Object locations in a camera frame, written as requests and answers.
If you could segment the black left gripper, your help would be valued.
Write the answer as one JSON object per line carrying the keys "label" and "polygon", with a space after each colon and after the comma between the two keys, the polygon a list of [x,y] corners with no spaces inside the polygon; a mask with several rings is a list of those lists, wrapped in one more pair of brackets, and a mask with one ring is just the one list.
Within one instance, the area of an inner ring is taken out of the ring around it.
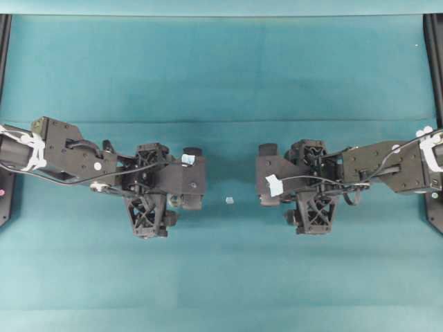
{"label": "black left gripper", "polygon": [[139,145],[125,167],[137,172],[121,178],[124,190],[137,194],[180,195],[181,208],[201,210],[206,192],[206,159],[198,147],[183,148],[180,157],[160,143]]}

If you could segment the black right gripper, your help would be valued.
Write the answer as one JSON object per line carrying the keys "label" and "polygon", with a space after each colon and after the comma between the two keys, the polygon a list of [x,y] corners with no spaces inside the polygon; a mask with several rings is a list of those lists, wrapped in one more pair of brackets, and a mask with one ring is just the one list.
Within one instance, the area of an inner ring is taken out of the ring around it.
{"label": "black right gripper", "polygon": [[322,140],[300,140],[284,155],[275,143],[261,144],[255,159],[260,204],[273,207],[290,203],[299,192],[343,195],[343,152],[329,153]]}

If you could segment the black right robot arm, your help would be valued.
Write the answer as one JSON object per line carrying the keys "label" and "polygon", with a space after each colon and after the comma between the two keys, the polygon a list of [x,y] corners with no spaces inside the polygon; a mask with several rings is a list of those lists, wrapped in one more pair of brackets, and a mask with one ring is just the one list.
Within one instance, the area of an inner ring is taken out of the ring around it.
{"label": "black right robot arm", "polygon": [[381,182],[398,194],[442,189],[442,130],[424,127],[409,141],[385,140],[328,152],[322,140],[300,140],[284,155],[263,144],[255,159],[260,203],[294,202],[299,210],[319,211]]}

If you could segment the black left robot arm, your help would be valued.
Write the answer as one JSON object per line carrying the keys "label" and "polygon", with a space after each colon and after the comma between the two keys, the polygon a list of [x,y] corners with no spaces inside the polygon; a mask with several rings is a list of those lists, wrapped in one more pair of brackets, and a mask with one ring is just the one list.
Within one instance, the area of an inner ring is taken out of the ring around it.
{"label": "black left robot arm", "polygon": [[1,168],[120,196],[128,210],[148,214],[162,214],[168,205],[200,210],[206,191],[206,159],[199,148],[185,148],[175,157],[155,142],[125,155],[108,140],[98,146],[74,124],[48,117],[29,130],[1,126]]}

